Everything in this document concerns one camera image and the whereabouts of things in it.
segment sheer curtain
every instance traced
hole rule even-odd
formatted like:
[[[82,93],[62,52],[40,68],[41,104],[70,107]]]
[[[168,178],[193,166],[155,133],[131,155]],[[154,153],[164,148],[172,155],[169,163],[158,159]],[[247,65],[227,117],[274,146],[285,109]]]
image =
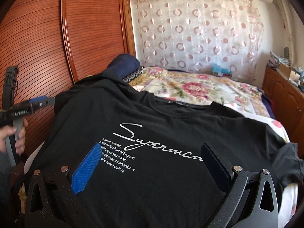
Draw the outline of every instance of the sheer curtain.
[[[131,0],[138,58],[145,66],[255,77],[264,26],[252,0]]]

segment black t-shirt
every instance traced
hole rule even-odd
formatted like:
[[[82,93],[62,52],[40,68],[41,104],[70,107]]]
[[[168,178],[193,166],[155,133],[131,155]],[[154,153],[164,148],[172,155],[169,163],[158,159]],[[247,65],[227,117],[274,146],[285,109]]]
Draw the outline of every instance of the black t-shirt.
[[[57,96],[60,111],[25,186],[35,169],[73,172],[100,143],[102,159],[77,196],[102,228],[201,228],[224,196],[200,157],[205,142],[232,165],[268,169],[279,205],[284,187],[303,178],[297,145],[264,123],[215,102],[180,105],[109,73],[98,77]]]

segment wardrobe door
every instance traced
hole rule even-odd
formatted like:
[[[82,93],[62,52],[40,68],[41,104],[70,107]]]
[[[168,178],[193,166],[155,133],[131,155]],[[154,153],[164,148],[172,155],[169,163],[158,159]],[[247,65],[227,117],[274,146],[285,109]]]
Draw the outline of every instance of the wardrobe door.
[[[128,53],[136,57],[130,0],[123,0],[123,11],[126,26]]]
[[[75,82],[127,53],[122,0],[61,0],[65,50]]]
[[[7,67],[18,65],[15,103],[55,96],[72,86],[62,39],[60,0],[16,0],[0,24],[0,105]],[[53,107],[28,116],[25,152],[48,136]]]

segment blue gripper pad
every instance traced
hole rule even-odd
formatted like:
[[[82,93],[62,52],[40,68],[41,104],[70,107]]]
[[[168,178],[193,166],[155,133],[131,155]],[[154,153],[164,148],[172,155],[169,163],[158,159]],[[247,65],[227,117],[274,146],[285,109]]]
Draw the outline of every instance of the blue gripper pad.
[[[101,145],[96,143],[73,173],[71,187],[75,195],[85,189],[93,171],[101,159],[101,153]]]

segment wooden cabinet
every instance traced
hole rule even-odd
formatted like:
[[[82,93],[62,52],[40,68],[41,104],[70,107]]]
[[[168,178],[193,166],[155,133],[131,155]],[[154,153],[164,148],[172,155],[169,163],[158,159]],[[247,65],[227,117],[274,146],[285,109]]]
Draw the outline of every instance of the wooden cabinet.
[[[298,143],[298,155],[304,155],[304,116],[302,113],[301,120],[299,121],[299,126],[294,130],[290,136],[291,142]]]
[[[298,126],[301,119],[302,110],[304,109],[304,101],[297,92],[290,88],[287,90],[287,96],[283,102],[280,118],[282,119],[282,124],[284,125],[288,135],[292,135],[295,128]]]
[[[263,82],[263,90],[267,97],[272,98],[272,91],[276,81],[276,76],[270,70],[271,69],[266,68]]]
[[[274,115],[285,127],[291,142],[298,143],[298,155],[304,154],[304,93],[276,71],[266,68],[263,90],[274,102]]]

